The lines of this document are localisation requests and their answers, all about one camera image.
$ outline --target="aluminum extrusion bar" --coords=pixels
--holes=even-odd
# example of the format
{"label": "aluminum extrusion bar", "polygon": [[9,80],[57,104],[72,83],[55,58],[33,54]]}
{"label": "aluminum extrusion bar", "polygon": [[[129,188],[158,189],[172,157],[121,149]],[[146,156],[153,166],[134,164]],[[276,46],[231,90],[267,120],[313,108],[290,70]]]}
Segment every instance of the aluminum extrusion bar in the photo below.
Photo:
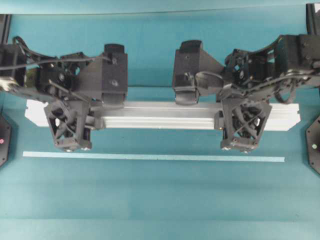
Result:
{"label": "aluminum extrusion bar", "polygon": [[[298,104],[271,104],[267,131],[288,131],[300,122]],[[45,104],[28,100],[25,116],[39,127],[48,127]],[[214,130],[215,114],[220,103],[200,102],[183,106],[167,101],[126,101],[124,108],[105,110],[103,128]]]}

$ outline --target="screw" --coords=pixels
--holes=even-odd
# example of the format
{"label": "screw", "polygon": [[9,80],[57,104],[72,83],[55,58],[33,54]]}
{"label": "screw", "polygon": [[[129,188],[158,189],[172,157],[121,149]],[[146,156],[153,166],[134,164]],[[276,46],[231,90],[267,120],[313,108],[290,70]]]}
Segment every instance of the screw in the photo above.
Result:
{"label": "screw", "polygon": [[115,57],[112,58],[112,64],[116,65],[118,63],[117,59]]}
{"label": "screw", "polygon": [[243,78],[244,78],[244,76],[245,76],[245,73],[244,73],[244,71],[243,71],[243,70],[241,70],[240,75],[239,75],[239,78],[240,78],[240,79],[243,79]]}
{"label": "screw", "polygon": [[59,79],[60,81],[64,81],[65,80],[65,75],[63,75],[62,73],[59,74]]}
{"label": "screw", "polygon": [[115,87],[118,87],[118,86],[119,86],[119,83],[118,83],[117,80],[112,80],[112,81],[111,81],[111,84],[112,84],[113,86],[115,86]]}

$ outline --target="teal table surface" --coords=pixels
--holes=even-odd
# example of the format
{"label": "teal table surface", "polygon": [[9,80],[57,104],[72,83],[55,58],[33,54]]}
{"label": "teal table surface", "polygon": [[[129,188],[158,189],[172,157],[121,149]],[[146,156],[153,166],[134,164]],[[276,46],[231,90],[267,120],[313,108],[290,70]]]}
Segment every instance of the teal table surface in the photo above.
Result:
{"label": "teal table surface", "polygon": [[1,0],[4,14],[136,14],[243,9],[316,3],[316,0]]}
{"label": "teal table surface", "polygon": [[[254,51],[280,34],[305,34],[305,19],[303,4],[14,15],[10,38],[21,36],[32,50],[54,56],[95,56],[104,44],[123,44],[128,100],[173,101],[174,55],[182,41],[202,40],[223,63],[234,48]],[[248,155],[284,162],[23,157],[59,151],[48,128],[24,117],[24,99],[2,94],[1,101],[13,127],[9,160],[0,169],[1,240],[320,239],[320,176],[308,165],[305,141],[320,114],[317,89],[298,92],[300,123],[287,132],[266,131]],[[221,138],[219,131],[105,129],[91,133],[91,153],[244,157],[221,151]]]}

